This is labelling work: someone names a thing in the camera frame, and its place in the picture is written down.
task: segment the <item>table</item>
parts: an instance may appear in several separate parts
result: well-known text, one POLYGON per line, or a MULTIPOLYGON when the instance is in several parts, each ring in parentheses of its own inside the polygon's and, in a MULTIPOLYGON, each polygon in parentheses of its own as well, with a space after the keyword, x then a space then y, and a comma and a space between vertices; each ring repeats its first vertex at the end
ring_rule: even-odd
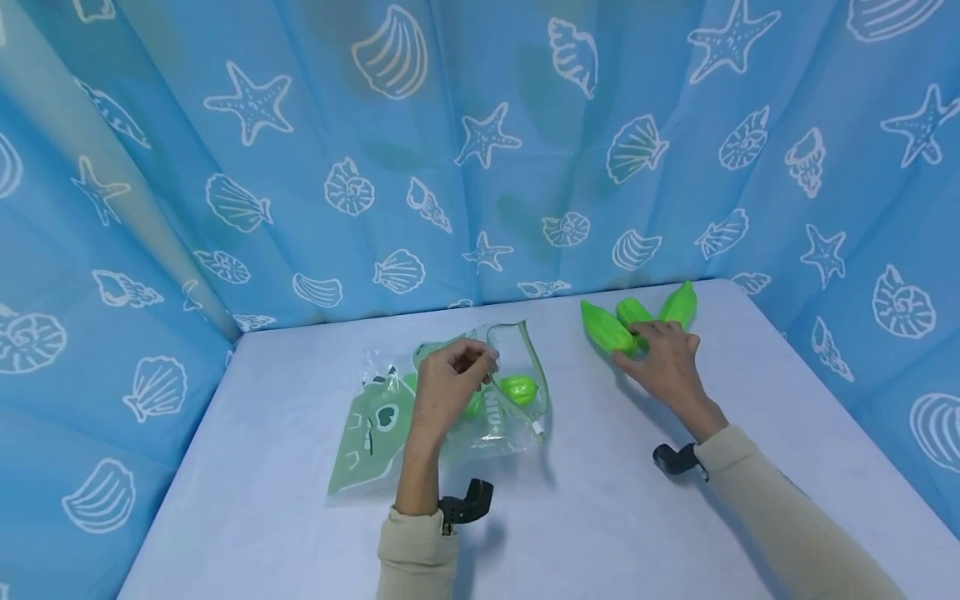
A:
MULTIPOLYGON (((365 349, 527 320, 553 400, 540 455, 444 476, 496 485, 460 528, 457 597, 769 598, 780 594, 735 519, 652 449, 688 441, 587 342, 579 301, 659 307, 676 286, 532 300, 245 335, 120 594, 122 599, 373 598, 388 501, 326 508, 365 349)), ((910 598, 955 597, 960 542, 739 288, 695 287, 708 392, 862 543, 910 598)))

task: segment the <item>person's right hand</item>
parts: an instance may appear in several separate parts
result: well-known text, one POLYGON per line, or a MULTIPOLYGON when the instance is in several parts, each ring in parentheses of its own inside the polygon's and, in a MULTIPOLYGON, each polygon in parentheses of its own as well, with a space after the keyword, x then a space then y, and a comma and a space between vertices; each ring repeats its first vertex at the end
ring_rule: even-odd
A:
POLYGON ((698 444, 724 429, 727 418, 707 396, 697 373, 700 338, 684 333, 677 322, 634 323, 630 330, 643 336, 650 350, 639 361, 615 351, 613 363, 666 404, 698 444))

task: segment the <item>black clip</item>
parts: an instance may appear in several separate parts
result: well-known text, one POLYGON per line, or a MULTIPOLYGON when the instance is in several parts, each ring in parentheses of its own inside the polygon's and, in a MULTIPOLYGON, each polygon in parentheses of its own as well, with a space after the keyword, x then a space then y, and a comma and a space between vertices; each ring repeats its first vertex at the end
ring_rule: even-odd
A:
POLYGON ((455 498, 444 496, 440 500, 440 510, 444 513, 444 532, 452 531, 453 525, 472 523, 483 518, 490 511, 493 500, 493 484, 482 479, 470 479, 467 496, 455 498))
POLYGON ((692 468, 700 468, 700 471, 707 477, 707 472, 697 460, 697 455, 693 451, 696 444, 687 444, 680 449, 680 452, 674 450, 669 444, 660 444, 654 450, 654 463, 663 471, 664 475, 679 475, 686 473, 692 468))

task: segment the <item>beige sleeve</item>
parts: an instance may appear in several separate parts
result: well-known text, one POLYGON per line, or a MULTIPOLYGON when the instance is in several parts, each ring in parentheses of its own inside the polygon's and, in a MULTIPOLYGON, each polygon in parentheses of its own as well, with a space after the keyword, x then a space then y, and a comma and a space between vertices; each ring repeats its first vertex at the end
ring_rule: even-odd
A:
POLYGON ((730 426, 696 446, 709 486, 739 516, 798 600, 903 598, 853 539, 730 426))
POLYGON ((406 516, 396 509, 380 528, 377 600, 449 600, 457 573, 457 534, 443 536, 444 514, 406 516))

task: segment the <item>hand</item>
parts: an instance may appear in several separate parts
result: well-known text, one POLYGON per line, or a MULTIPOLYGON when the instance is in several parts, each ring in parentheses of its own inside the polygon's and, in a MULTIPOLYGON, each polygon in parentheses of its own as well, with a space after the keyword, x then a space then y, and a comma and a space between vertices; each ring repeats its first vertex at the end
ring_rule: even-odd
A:
POLYGON ((707 396, 697 373, 699 337, 684 333, 676 322, 634 323, 630 330, 643 336, 650 351, 639 361, 616 351, 613 363, 666 404, 698 444, 729 424, 720 407, 707 396))
POLYGON ((495 372, 496 350, 477 340, 460 338, 434 350, 420 363, 411 440, 442 444, 446 432, 467 408, 481 383, 495 372))

